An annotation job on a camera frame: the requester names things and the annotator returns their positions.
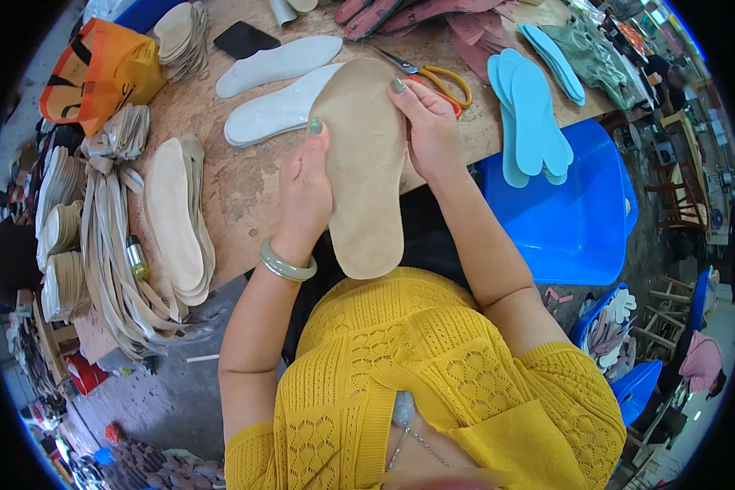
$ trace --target scissors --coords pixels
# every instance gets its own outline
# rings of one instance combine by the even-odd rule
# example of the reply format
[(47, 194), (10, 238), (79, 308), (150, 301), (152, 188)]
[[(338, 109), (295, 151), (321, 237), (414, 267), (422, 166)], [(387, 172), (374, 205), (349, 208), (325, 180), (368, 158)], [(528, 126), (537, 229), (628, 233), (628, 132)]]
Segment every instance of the scissors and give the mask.
[[(449, 70), (444, 70), (443, 68), (434, 67), (430, 64), (426, 64), (422, 68), (419, 68), (411, 63), (408, 63), (406, 60), (402, 60), (397, 56), (387, 53), (383, 49), (376, 48), (375, 46), (371, 47), (379, 51), (382, 55), (386, 57), (386, 59), (391, 61), (392, 64), (400, 68), (403, 73), (408, 75), (406, 78), (410, 78), (411, 80), (419, 83), (422, 83), (422, 81), (421, 78), (417, 76), (417, 74), (421, 74), (421, 76), (428, 78), (441, 91), (440, 95), (452, 104), (452, 107), (454, 107), (455, 115), (457, 115), (457, 117), (460, 117), (462, 109), (468, 109), (471, 106), (471, 89), (469, 88), (468, 84), (463, 82), (463, 79), (460, 78), (457, 74), (452, 73)], [(458, 100), (454, 96), (454, 94), (451, 93), (449, 88), (435, 75), (436, 73), (445, 75), (454, 80), (455, 83), (460, 86), (463, 93), (465, 93), (465, 102)]]

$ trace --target yellow knit sweater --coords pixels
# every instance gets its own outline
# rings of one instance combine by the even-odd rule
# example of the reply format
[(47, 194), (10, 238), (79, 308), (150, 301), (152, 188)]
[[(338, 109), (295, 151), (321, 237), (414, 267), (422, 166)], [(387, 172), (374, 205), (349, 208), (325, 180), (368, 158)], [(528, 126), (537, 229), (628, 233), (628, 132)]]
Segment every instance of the yellow knit sweater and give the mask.
[(400, 267), (346, 279), (316, 305), (277, 388), (273, 422), (229, 442), (229, 490), (378, 488), (395, 393), (512, 488), (604, 488), (626, 440), (617, 401), (568, 343), (522, 358), (468, 293)]

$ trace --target silver chain necklace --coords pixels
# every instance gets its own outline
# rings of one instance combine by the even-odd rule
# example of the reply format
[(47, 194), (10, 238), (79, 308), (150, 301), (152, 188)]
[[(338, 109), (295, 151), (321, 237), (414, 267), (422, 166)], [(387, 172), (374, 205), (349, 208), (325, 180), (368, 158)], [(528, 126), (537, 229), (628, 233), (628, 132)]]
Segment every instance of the silver chain necklace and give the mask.
[(395, 460), (397, 459), (397, 455), (401, 453), (401, 447), (403, 446), (403, 442), (406, 440), (406, 436), (411, 434), (414, 439), (419, 441), (419, 444), (422, 445), (425, 449), (428, 450), (430, 454), (433, 456), (436, 456), (436, 459), (438, 459), (442, 465), (445, 467), (449, 467), (449, 464), (447, 464), (446, 461), (443, 460), (441, 456), (438, 456), (438, 453), (432, 450), (432, 447), (425, 442), (424, 439), (421, 438), (419, 434), (414, 432), (412, 428), (409, 426), (414, 420), (414, 417), (416, 417), (416, 410), (414, 407), (414, 397), (412, 396), (411, 392), (408, 391), (398, 391), (397, 395), (395, 395), (395, 409), (392, 411), (392, 425), (395, 427), (401, 427), (404, 428), (403, 435), (401, 436), (400, 441), (397, 443), (397, 448), (395, 448), (395, 453), (392, 455), (392, 459), (390, 460), (390, 465), (387, 466), (387, 471), (392, 471), (392, 467), (395, 465)]

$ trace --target person in pink shirt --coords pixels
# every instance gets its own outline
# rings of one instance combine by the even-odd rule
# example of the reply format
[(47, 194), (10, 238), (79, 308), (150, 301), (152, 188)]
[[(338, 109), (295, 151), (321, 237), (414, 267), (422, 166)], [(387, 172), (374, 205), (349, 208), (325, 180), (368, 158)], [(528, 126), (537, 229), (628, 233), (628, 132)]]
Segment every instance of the person in pink shirt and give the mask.
[(661, 369), (657, 380), (661, 394), (669, 396), (681, 379), (689, 393), (708, 391), (706, 400), (721, 393), (726, 376), (721, 365), (721, 349), (714, 339), (695, 330), (684, 332), (673, 358)]

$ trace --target green nail polish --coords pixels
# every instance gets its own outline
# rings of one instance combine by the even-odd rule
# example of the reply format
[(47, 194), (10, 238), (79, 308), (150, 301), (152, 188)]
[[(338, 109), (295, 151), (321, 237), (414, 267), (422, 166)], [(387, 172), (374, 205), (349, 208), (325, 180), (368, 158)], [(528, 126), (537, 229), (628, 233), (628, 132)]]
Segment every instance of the green nail polish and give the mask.
[(313, 119), (310, 122), (310, 134), (319, 135), (321, 134), (322, 130), (323, 130), (323, 126), (321, 125), (321, 121), (319, 121), (318, 119)]
[(390, 86), (392, 87), (392, 92), (394, 93), (401, 93), (406, 89), (406, 85), (403, 85), (399, 78), (395, 78), (394, 80), (392, 80)]

